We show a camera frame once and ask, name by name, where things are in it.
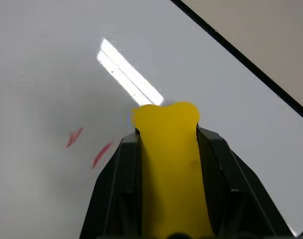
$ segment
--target beige surface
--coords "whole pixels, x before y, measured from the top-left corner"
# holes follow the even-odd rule
[[[303,0],[183,0],[303,105]]]

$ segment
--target black border line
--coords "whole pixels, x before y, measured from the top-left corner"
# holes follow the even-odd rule
[[[257,76],[266,86],[276,93],[283,101],[285,101],[292,109],[294,109],[303,118],[303,106],[283,90],[276,82],[260,70],[253,62],[251,62],[244,54],[237,50],[230,42],[220,35],[213,27],[205,22],[193,10],[191,10],[181,0],[171,0],[177,7],[194,20],[202,29],[204,29],[211,37],[213,37],[220,45],[237,58],[245,67],[247,67],[255,76]]]

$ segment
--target red mark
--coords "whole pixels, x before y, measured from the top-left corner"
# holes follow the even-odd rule
[[[100,160],[100,158],[103,156],[104,153],[106,153],[106,151],[112,146],[112,143],[108,143],[105,145],[105,147],[97,154],[94,162],[93,162],[93,166],[92,168],[94,169],[96,167],[96,164],[98,163],[98,161]]]
[[[66,145],[66,147],[68,148],[69,146],[71,146],[73,143],[75,143],[75,141],[77,140],[77,138],[80,136],[80,134],[82,133],[83,128],[80,128],[78,131],[74,131],[70,134],[70,138],[68,140],[68,143]]]

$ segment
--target glossy white surface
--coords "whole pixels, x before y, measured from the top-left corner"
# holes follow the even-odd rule
[[[165,101],[197,105],[303,230],[303,119],[170,1],[0,0],[0,239],[79,236],[89,166],[135,105],[97,60],[103,39]]]

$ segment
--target yellow plastic piece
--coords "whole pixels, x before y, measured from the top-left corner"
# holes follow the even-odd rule
[[[135,109],[142,139],[143,236],[213,236],[196,139],[198,109],[186,102]]]

